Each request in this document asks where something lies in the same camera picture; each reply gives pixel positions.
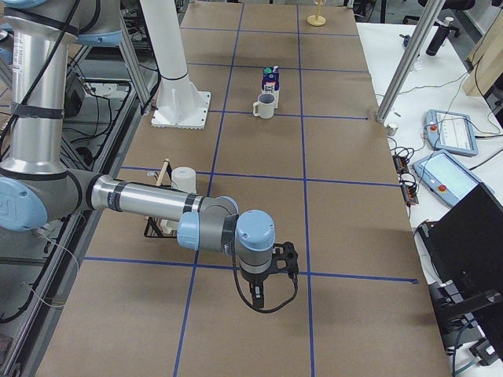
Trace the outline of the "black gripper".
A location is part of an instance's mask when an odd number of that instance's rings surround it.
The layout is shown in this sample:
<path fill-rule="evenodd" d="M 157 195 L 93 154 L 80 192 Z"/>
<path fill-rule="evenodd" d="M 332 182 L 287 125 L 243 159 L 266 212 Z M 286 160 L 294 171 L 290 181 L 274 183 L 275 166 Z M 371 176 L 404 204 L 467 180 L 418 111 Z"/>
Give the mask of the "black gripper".
<path fill-rule="evenodd" d="M 266 279 L 269 277 L 270 273 L 268 272 L 250 273 L 246 270 L 242 270 L 241 275 L 248 282 L 252 299 L 252 307 L 254 309 L 263 309 L 264 308 L 263 285 Z"/>

